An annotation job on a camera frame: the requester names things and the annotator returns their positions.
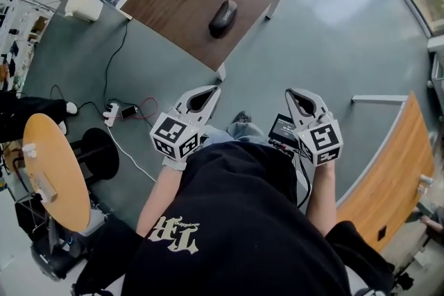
white marker cube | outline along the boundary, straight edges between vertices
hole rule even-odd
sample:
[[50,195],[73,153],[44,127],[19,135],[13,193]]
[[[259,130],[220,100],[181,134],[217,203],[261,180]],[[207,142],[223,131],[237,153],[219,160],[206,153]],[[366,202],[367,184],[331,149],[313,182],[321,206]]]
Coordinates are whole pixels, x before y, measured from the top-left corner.
[[154,148],[168,158],[180,161],[199,146],[199,129],[177,117],[160,114],[150,131]]
[[314,166],[320,166],[341,156],[343,141],[337,120],[296,134],[300,149]]

white power adapter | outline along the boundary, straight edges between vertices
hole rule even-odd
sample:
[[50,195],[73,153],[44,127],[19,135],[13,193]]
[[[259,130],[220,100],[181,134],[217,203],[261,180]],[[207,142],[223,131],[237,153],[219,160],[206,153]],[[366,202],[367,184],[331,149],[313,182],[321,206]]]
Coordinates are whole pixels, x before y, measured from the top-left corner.
[[116,103],[111,103],[111,110],[105,111],[102,116],[105,117],[105,124],[108,127],[112,127],[114,125],[114,120],[117,117],[117,113],[119,112],[119,106]]

curved wooden table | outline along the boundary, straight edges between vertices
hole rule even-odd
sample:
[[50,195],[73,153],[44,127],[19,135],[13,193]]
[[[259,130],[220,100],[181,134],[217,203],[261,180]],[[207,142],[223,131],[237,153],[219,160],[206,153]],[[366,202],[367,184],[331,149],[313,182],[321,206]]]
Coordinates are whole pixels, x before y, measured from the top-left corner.
[[34,191],[36,177],[44,174],[57,193],[53,202],[42,203],[63,227],[79,232],[89,224],[91,205],[82,171],[69,142],[57,124],[45,114],[34,114],[25,126],[23,146],[35,144],[36,158],[24,155]]
[[[382,97],[353,98],[354,102],[399,104],[401,109],[372,161],[337,203],[338,221],[351,220],[378,252],[418,203],[421,175],[432,177],[434,173],[432,147],[415,94],[403,97],[404,102],[399,96]],[[384,226],[385,236],[378,240]]]

gray floor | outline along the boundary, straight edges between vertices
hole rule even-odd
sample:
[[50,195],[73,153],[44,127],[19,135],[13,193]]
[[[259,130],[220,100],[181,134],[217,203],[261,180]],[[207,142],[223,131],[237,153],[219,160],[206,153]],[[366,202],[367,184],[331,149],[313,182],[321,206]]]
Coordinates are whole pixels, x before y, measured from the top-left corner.
[[[120,45],[125,19],[104,8],[93,24],[56,15],[37,50],[24,91],[45,96],[53,84],[65,99],[102,106],[104,71]],[[271,21],[251,28],[226,62],[228,77],[212,120],[223,128],[248,110],[268,132],[277,113],[288,114],[284,90],[303,87],[321,95],[341,124],[342,158],[336,196],[357,179],[381,144],[397,108],[350,105],[354,94],[408,94],[414,90],[427,127],[438,127],[438,104],[426,88],[431,63],[427,38],[403,0],[282,0]],[[187,89],[216,81],[215,73],[149,28],[132,20],[109,70],[108,98],[140,103],[155,96],[167,110]],[[144,107],[148,114],[150,107]],[[91,105],[67,122],[69,140],[90,127],[104,128]],[[156,176],[162,157],[142,120],[117,122],[113,135]],[[132,226],[153,183],[121,155],[118,175],[94,191]]]

round wooden table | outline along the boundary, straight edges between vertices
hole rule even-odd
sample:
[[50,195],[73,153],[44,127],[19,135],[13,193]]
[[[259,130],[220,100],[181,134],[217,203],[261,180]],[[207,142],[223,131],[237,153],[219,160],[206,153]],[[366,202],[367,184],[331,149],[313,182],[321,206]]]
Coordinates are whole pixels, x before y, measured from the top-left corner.
[[76,156],[58,125],[45,114],[34,114],[25,126],[23,146],[34,143],[36,158],[24,154],[34,191],[36,177],[45,176],[57,193],[53,202],[43,202],[48,213],[63,227],[79,232],[89,224],[91,205]]

